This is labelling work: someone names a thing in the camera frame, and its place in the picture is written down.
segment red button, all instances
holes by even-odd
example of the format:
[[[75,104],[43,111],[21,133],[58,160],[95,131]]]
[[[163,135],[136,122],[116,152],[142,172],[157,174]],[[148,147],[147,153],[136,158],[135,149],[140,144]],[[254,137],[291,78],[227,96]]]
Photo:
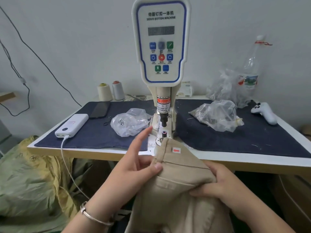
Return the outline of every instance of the red button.
[[[165,59],[165,56],[162,54],[162,55],[159,55],[159,61],[163,61]]]

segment person's right hand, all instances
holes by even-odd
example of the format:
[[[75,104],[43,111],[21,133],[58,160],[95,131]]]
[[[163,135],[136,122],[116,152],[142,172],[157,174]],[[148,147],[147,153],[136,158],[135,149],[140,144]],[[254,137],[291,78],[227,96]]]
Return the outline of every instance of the person's right hand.
[[[216,176],[217,182],[193,189],[190,195],[219,198],[239,219],[245,221],[252,211],[252,206],[258,204],[260,199],[224,165],[211,161],[204,161],[204,163]]]

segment hand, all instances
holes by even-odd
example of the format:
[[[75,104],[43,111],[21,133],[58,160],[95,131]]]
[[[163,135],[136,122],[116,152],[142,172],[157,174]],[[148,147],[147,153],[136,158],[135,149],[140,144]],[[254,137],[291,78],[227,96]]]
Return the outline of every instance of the hand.
[[[216,176],[216,183],[204,184],[190,192],[196,197],[216,197],[241,220],[246,221],[251,206],[261,201],[228,168],[219,163],[204,161]]]
[[[99,213],[94,211],[94,215],[100,215],[104,209],[104,214],[110,216],[126,204],[143,184],[162,170],[161,163],[150,165],[153,156],[138,155],[142,141],[148,137],[151,131],[152,127],[149,127],[137,135],[127,153],[88,202],[86,209],[89,208],[89,211],[98,209]]]

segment plastic bag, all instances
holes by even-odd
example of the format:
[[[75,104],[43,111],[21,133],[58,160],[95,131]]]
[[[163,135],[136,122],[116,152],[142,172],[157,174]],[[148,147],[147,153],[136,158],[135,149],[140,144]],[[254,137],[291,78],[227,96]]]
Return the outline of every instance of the plastic bag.
[[[244,79],[234,70],[220,70],[220,73],[220,77],[207,88],[206,96],[214,101],[232,101],[238,108],[247,106],[251,101],[250,92],[239,84]]]
[[[126,113],[118,114],[111,120],[111,127],[121,137],[135,136],[148,127],[151,115],[144,109],[132,108]]]
[[[244,125],[242,119],[236,115],[236,106],[232,101],[221,100],[203,104],[189,114],[219,132],[234,132],[237,126]]]

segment digital display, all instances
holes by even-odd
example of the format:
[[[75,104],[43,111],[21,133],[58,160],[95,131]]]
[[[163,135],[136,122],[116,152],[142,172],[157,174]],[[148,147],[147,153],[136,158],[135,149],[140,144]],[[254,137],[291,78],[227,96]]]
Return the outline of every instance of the digital display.
[[[152,27],[148,28],[148,35],[172,35],[175,33],[175,26]]]

